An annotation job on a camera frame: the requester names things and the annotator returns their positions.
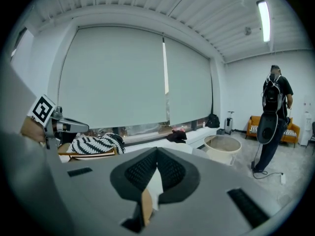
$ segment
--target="ceiling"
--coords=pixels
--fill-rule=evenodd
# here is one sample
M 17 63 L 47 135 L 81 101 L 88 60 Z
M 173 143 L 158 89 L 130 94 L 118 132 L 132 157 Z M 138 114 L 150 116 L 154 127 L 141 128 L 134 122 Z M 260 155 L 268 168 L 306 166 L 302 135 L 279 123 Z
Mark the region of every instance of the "ceiling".
M 222 55 L 225 62 L 287 50 L 312 49 L 296 15 L 284 0 L 266 0 L 272 37 L 263 42 L 258 0 L 36 0 L 32 16 L 38 27 L 63 13 L 85 6 L 137 6 L 165 15 L 191 28 Z M 251 29 L 245 35 L 245 27 Z

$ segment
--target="jeans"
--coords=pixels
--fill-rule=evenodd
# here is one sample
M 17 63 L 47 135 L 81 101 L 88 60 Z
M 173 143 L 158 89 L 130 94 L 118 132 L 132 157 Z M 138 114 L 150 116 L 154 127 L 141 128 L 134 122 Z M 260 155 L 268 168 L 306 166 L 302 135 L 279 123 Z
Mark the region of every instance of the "jeans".
M 256 169 L 259 171 L 263 171 L 267 165 L 270 163 L 273 158 L 276 150 L 278 148 L 279 142 L 286 130 L 286 122 L 283 119 L 278 119 L 278 126 L 275 132 L 274 137 L 268 144 L 264 144 L 261 150 L 260 160 L 256 165 Z

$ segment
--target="roller blind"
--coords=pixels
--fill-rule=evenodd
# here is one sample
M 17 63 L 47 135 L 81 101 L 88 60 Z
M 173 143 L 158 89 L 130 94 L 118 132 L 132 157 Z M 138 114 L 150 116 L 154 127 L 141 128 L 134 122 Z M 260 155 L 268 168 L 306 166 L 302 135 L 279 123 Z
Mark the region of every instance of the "roller blind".
M 164 42 L 171 125 L 206 117 L 212 105 L 209 60 L 177 41 Z
M 59 87 L 63 115 L 90 128 L 166 121 L 162 37 L 129 28 L 78 30 Z

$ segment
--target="power cord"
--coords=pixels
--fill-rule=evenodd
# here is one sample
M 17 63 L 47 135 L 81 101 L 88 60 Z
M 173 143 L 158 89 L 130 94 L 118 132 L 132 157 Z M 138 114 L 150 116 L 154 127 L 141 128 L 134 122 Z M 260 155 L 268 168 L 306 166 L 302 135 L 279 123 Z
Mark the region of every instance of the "power cord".
M 259 143 L 259 146 L 258 146 L 256 155 L 255 155 L 255 157 L 254 157 L 254 160 L 252 161 L 252 165 L 251 165 L 252 176 L 253 176 L 255 179 L 263 179 L 263 178 L 269 177 L 269 176 L 271 176 L 271 175 L 273 175 L 273 174 L 281 174 L 281 175 L 283 175 L 283 172 L 274 172 L 274 173 L 268 174 L 267 171 L 262 171 L 262 172 L 254 172 L 254 171 L 253 171 L 254 168 L 255 168 L 255 159 L 256 159 L 256 157 L 257 157 L 257 154 L 258 154 L 258 151 L 259 151 L 259 148 L 260 148 L 260 144 L 261 144 L 261 143 Z M 264 174 L 264 175 L 266 175 L 266 176 L 264 176 L 264 177 L 255 177 L 254 174 L 256 174 L 256 173 L 261 173 L 261 174 Z

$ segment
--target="black and white striped pillow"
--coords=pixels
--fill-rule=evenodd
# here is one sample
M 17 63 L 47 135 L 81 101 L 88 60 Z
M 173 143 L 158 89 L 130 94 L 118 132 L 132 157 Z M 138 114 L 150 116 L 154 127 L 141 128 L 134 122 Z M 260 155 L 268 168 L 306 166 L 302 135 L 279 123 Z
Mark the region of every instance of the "black and white striped pillow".
M 125 143 L 121 136 L 107 133 L 103 136 L 91 137 L 82 136 L 73 140 L 71 149 L 78 154 L 101 154 L 110 151 L 116 147 L 117 153 L 122 154 L 125 152 Z

